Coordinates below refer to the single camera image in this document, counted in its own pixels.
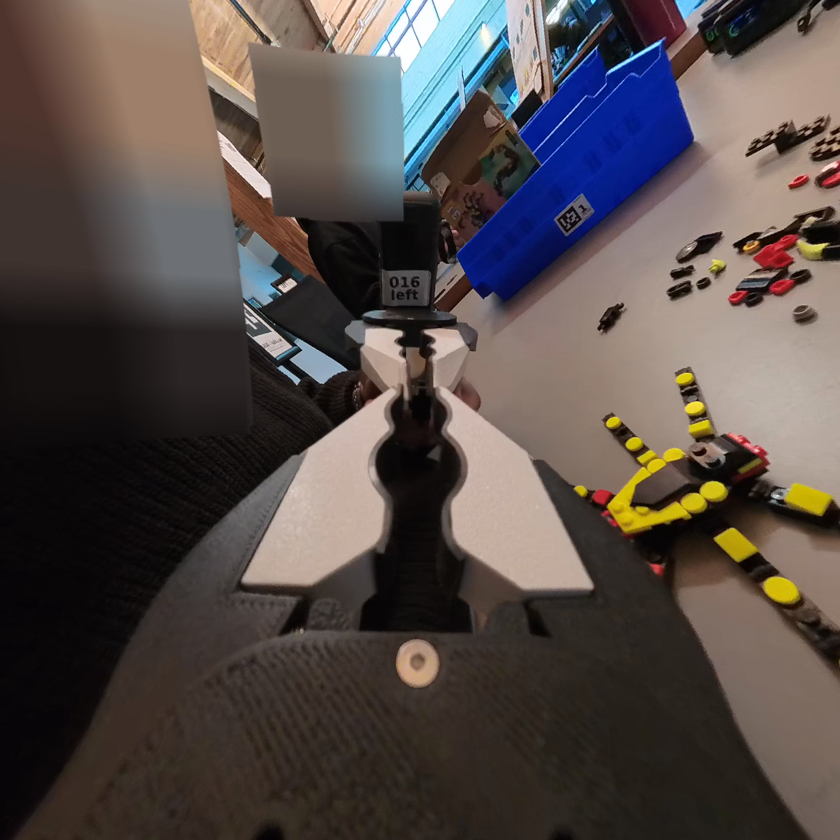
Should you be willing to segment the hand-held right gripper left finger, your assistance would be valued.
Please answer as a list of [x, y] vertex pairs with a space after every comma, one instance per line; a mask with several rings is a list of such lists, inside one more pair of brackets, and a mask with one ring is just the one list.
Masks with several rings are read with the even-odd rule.
[[303, 455], [241, 585], [250, 592], [366, 602], [392, 504], [375, 457], [394, 432], [391, 388]]

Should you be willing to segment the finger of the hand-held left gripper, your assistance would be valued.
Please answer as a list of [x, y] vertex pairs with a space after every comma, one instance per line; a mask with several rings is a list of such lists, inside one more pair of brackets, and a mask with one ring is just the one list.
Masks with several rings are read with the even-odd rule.
[[404, 332], [387, 327], [365, 327], [360, 347], [361, 369], [379, 391], [405, 391], [410, 384]]
[[461, 331], [455, 327], [426, 329], [427, 386], [431, 389], [455, 389], [461, 382], [470, 349]]

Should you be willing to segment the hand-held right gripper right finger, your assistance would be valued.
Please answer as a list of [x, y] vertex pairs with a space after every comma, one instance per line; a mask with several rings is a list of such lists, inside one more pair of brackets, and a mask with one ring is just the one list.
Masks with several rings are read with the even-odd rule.
[[594, 585], [528, 452], [438, 387], [442, 433], [458, 457], [444, 504], [447, 545], [463, 561], [460, 599], [591, 594]]

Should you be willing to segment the black yellow lego spider model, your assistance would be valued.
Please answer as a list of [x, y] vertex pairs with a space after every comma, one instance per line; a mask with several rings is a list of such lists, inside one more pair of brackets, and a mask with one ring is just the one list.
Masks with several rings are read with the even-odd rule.
[[780, 486], [767, 480], [767, 451], [740, 434], [718, 432], [694, 370], [679, 368], [675, 385], [690, 445], [668, 448], [659, 455], [621, 417], [606, 414], [604, 428], [634, 458], [637, 469], [616, 492], [584, 486], [575, 486], [574, 492], [634, 543], [663, 580], [671, 573], [671, 550], [678, 536], [690, 529], [706, 534], [823, 662], [838, 672], [838, 623], [726, 519], [733, 503], [755, 501], [781, 516], [837, 532], [838, 501], [802, 483]]

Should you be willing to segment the person's left forearm black sleeve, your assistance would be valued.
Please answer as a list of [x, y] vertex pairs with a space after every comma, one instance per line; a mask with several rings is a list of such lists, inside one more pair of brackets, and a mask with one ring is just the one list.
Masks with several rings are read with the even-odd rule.
[[248, 360], [255, 413], [297, 434], [320, 438], [361, 409], [361, 375], [357, 371], [338, 373], [324, 383], [309, 376], [295, 383], [251, 341]]

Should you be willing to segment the printed cardboard lego box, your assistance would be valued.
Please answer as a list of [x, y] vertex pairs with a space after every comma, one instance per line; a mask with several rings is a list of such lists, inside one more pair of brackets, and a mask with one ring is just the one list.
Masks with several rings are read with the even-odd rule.
[[540, 168], [494, 99], [476, 92], [421, 170], [457, 249], [465, 246]]

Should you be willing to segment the pile of loose lego pieces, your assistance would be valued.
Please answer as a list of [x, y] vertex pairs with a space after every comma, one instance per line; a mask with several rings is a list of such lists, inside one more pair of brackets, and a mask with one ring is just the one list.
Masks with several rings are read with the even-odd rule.
[[[678, 251], [677, 267], [669, 272], [672, 283], [665, 291], [669, 300], [708, 289], [713, 277], [727, 268], [725, 260], [713, 259], [706, 274], [695, 277], [694, 261], [710, 254], [722, 239], [722, 231], [703, 234]], [[782, 297], [812, 278], [809, 269], [794, 268], [796, 257], [809, 262], [838, 262], [838, 206], [829, 204], [797, 213], [787, 225], [751, 232], [731, 246], [737, 255], [749, 257], [755, 267], [737, 283], [728, 304], [753, 308], [766, 297]]]

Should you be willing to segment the black rectangular lego plate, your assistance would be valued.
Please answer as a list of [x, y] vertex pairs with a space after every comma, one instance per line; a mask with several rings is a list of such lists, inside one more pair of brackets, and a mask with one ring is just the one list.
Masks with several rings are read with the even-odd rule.
[[823, 115], [797, 128], [792, 120], [783, 122], [778, 127], [752, 139], [744, 156], [750, 157], [769, 147], [774, 147], [778, 154], [783, 154], [794, 147], [811, 140], [825, 132], [831, 124], [831, 116]]

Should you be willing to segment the person's left hand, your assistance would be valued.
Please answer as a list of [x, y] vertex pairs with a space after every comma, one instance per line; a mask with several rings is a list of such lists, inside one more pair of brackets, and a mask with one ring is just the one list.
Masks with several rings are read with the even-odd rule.
[[[377, 398], [382, 391], [364, 373], [360, 372], [358, 381], [354, 386], [353, 399], [358, 409]], [[472, 410], [479, 411], [481, 397], [474, 385], [465, 377], [462, 377], [456, 384], [453, 394]], [[395, 436], [397, 441], [408, 448], [418, 452], [429, 452], [438, 445], [438, 431], [435, 420], [430, 415], [428, 419], [419, 420], [409, 417], [399, 421], [396, 426]]]

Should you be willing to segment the black office chair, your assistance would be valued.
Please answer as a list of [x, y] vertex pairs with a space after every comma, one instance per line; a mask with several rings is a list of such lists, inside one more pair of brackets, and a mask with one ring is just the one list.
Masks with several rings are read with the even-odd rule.
[[294, 288], [280, 294], [261, 311], [276, 326], [308, 343], [346, 370], [360, 369], [358, 346], [351, 344], [345, 332], [356, 317], [314, 276], [304, 276]]

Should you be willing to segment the blue plastic bin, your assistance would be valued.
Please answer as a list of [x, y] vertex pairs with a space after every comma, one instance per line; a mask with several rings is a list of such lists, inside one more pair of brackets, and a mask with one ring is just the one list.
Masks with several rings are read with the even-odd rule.
[[458, 261], [509, 300], [694, 141], [663, 39], [607, 70], [593, 51], [525, 124], [540, 168]]

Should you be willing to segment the tall cardboard sheet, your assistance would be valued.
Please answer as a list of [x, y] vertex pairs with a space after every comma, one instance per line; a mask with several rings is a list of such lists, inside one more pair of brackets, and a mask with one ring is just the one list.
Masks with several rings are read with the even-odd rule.
[[544, 1], [506, 1], [507, 35], [520, 99], [553, 95], [553, 70]]

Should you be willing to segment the maroon bottle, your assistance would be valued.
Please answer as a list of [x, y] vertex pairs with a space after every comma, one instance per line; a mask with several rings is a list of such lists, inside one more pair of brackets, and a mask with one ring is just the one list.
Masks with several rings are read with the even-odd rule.
[[686, 32], [686, 21], [676, 1], [619, 1], [614, 13], [622, 15], [629, 30], [643, 48], [663, 40], [671, 46]]

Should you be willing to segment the black battery charger case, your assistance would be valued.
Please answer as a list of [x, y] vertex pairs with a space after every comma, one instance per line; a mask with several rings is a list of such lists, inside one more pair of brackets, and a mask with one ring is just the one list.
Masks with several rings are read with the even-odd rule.
[[737, 56], [800, 12], [803, 1], [718, 1], [703, 8], [697, 30], [708, 53]]

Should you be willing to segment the framed wall poster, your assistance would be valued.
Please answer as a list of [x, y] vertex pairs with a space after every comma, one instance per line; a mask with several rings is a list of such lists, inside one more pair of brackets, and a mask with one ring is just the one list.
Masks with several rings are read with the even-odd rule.
[[301, 352], [293, 336], [270, 322], [250, 301], [243, 303], [248, 337], [275, 365], [283, 365]]

